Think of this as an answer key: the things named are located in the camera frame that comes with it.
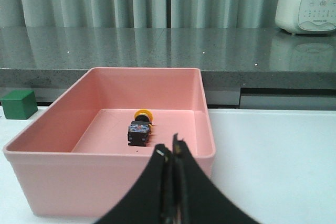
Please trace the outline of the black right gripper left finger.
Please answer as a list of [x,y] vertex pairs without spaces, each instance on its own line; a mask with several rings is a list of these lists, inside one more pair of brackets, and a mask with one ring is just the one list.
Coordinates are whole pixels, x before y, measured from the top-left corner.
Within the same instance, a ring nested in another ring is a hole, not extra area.
[[172,223],[171,168],[170,150],[156,145],[140,177],[98,223]]

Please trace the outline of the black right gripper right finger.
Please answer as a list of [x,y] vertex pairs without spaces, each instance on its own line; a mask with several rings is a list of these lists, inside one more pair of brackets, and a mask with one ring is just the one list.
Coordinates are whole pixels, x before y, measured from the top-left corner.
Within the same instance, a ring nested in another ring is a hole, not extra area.
[[257,223],[211,182],[177,134],[173,158],[180,223]]

